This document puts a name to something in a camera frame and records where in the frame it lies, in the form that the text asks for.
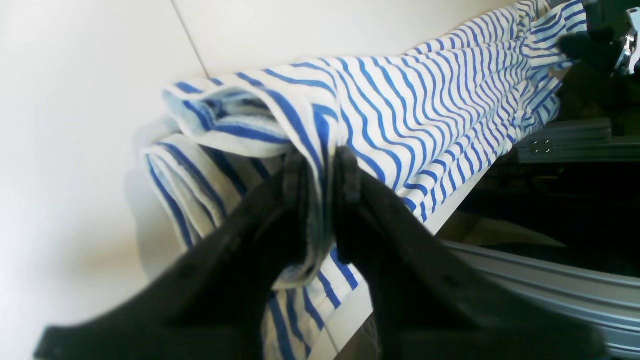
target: striped shirt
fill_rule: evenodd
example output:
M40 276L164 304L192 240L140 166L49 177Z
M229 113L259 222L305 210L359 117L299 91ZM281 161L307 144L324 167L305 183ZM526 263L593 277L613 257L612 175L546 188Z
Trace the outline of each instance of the striped shirt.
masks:
M265 358L306 358L324 321L363 281L338 261L323 206L336 148L352 148L362 169L426 221L557 115L560 82L548 71L569 63L556 42L585 30L581 0L554 9L525 0L402 56L313 59L177 83L163 96L182 134L146 150L153 187L190 248L293 147L306 157L318 203L308 256L276 282L262 324Z

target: fabric fold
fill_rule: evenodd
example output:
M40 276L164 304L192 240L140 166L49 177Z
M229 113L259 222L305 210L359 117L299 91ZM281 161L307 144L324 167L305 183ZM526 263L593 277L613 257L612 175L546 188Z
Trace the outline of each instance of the fabric fold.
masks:
M295 148L317 204L303 264L275 284L263 323L267 358L304 359L324 322L362 282L332 238L332 161L358 165L421 221L559 110L567 66L559 37L586 30L581 0L525 0L471 20L401 56L313 59L183 81L163 97L181 135L146 151L152 185L187 247L224 223Z

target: cloth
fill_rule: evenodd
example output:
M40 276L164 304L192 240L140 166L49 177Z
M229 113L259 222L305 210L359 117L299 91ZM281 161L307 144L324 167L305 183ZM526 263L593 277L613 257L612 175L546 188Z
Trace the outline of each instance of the cloth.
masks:
M585 30L580 0L553 10L526 0L402 56L315 59L180 82L164 99L182 134L148 149L149 174L190 247L277 171L292 147L306 157L319 204L309 253L276 282L262 329L266 358L305 358L324 321L362 282L337 261L323 206L336 147L351 147L359 166L426 221L556 116L560 82L548 70L567 65L556 42Z

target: blue and white striped fabric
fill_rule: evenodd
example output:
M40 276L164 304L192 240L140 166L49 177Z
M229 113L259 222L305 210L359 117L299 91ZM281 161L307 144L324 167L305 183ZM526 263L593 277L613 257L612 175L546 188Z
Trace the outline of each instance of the blue and white striped fabric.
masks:
M559 37L586 30L581 0L526 0L397 57L315 59L168 87L182 134L147 150L154 188L186 247L213 233L293 147L310 163L319 208L306 262L275 284L267 359L301 359L363 280L337 261L324 201L335 149L425 221L474 174L558 112ZM305 276L313 269L312 278Z

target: white table surface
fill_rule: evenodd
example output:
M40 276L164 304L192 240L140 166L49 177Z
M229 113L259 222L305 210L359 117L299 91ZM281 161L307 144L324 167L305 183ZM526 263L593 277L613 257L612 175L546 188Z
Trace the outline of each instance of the white table surface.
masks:
M204 69L399 54L513 0L174 1L190 38L170 0L0 2L1 359L31 358L47 324L111 309L178 256L138 159L171 128L163 85ZM356 294L342 312L370 306ZM314 356L333 358L366 312L336 312L328 331L346 330L323 332Z

